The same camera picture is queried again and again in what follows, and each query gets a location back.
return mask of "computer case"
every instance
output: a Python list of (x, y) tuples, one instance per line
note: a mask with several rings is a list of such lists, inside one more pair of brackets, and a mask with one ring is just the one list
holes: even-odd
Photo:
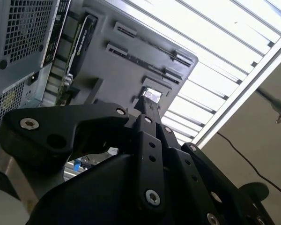
[(0, 122), (41, 103), (69, 2), (0, 0)]

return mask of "wire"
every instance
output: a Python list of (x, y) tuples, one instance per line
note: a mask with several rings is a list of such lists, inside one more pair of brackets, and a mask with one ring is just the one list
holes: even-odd
[(225, 137), (224, 135), (222, 135), (221, 133), (217, 132), (217, 134), (219, 136), (221, 136), (222, 138), (224, 138), (230, 145), (231, 147), (248, 163), (250, 164), (250, 166), (253, 168), (253, 170), (255, 170), (256, 174), (261, 177), (262, 179), (266, 180), (268, 183), (270, 183), (272, 186), (274, 186), (274, 188), (276, 188), (278, 191), (281, 192), (281, 188), (279, 188), (277, 185), (275, 185), (273, 182), (271, 182), (268, 178), (262, 176), (258, 170), (256, 169), (256, 167), (239, 151), (236, 149), (236, 147), (234, 147), (234, 145), (232, 144), (232, 142), (227, 138)]

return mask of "screw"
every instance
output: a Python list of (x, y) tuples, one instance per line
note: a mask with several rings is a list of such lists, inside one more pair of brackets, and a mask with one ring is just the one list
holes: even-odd
[(152, 123), (152, 120), (149, 117), (145, 117), (145, 121), (147, 121), (148, 123)]
[(257, 221), (259, 222), (260, 225), (265, 225), (261, 217), (257, 217)]
[(164, 129), (165, 129), (168, 133), (172, 133), (171, 129), (169, 129), (168, 127), (164, 127)]
[(196, 150), (197, 150), (196, 147), (193, 146), (193, 145), (190, 145), (189, 147), (190, 147), (193, 151), (196, 151)]
[(20, 121), (20, 126), (26, 130), (35, 130), (39, 127), (39, 123), (32, 118), (24, 118)]
[(211, 214), (211, 213), (208, 213), (207, 214), (207, 219), (208, 219), (208, 222), (211, 224), (211, 225), (220, 225), (220, 222), (217, 220), (217, 218)]
[(118, 114), (125, 115), (125, 112), (122, 109), (117, 109)]
[(146, 191), (146, 200), (148, 203), (150, 203), (153, 206), (160, 205), (160, 197), (159, 197), (158, 193), (156, 193), (153, 190)]

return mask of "ventilation grille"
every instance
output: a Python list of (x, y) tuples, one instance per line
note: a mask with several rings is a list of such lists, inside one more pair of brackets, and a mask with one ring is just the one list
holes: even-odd
[(0, 96), (0, 123), (5, 113), (20, 107), (24, 81)]
[(53, 0), (11, 0), (4, 55), (10, 63), (36, 52), (43, 43)]
[(60, 0), (57, 13), (65, 13), (70, 0)]

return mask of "black mount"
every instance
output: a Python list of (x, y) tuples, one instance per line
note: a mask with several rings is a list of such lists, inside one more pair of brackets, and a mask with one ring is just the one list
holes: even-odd
[[(156, 103), (142, 97), (136, 109), (137, 118), (102, 102), (20, 109), (4, 116), (0, 189), (32, 212), (28, 225), (272, 224), (196, 145), (177, 143), (161, 124)], [(22, 128), (23, 118), (33, 118), (39, 127)], [(116, 156), (60, 181), (67, 161), (110, 147), (119, 148)], [(22, 183), (3, 169), (7, 164), (17, 165)]]

